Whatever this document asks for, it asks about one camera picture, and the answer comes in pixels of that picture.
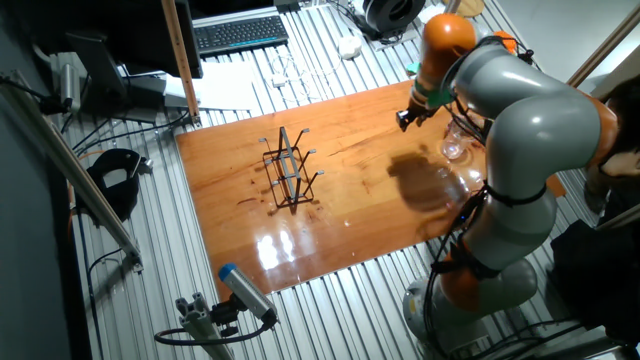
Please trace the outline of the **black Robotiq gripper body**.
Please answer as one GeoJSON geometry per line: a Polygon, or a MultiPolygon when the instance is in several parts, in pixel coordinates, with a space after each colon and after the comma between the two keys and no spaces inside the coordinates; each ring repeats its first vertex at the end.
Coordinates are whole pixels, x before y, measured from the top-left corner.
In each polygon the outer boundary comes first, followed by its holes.
{"type": "Polygon", "coordinates": [[[411,95],[407,108],[406,122],[408,124],[422,124],[426,119],[433,117],[439,109],[439,106],[432,107],[429,105],[427,98],[421,99],[411,95]]]}

